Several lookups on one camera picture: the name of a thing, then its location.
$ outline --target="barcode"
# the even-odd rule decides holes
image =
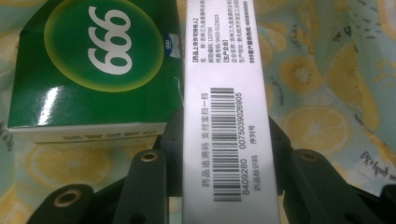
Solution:
[[[211,88],[214,202],[241,202],[235,99],[232,88]]]

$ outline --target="lemon print tablecloth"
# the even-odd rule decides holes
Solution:
[[[0,223],[25,223],[63,185],[107,186],[136,151],[39,146],[7,131],[19,33],[44,3],[0,0]],[[183,34],[186,2],[177,5]],[[268,110],[292,146],[324,154],[375,195],[395,184],[395,1],[255,0],[255,8]]]

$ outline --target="green box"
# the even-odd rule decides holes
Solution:
[[[8,128],[37,143],[162,134],[182,107],[176,1],[50,0],[21,32]]]

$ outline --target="oval logo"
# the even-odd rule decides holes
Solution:
[[[150,17],[125,0],[66,0],[49,15],[44,41],[55,66],[96,91],[130,91],[152,80],[163,41]]]

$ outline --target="green circle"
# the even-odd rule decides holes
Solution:
[[[89,49],[96,49],[95,58],[105,62],[109,53],[96,46],[90,39],[89,28],[95,28],[95,35],[105,41],[106,28],[92,20],[89,8],[96,7],[95,15],[106,20],[110,10],[118,10],[129,17],[130,28],[125,31],[131,40],[126,52],[132,61],[132,68],[122,75],[112,75],[95,66],[88,55]],[[125,20],[113,17],[117,25]],[[55,66],[77,84],[96,91],[130,91],[152,80],[163,63],[163,40],[154,22],[139,7],[126,0],[66,0],[49,15],[44,30],[47,53]],[[123,37],[113,35],[110,42],[116,46],[125,45]],[[120,58],[111,60],[118,66],[126,64]]]

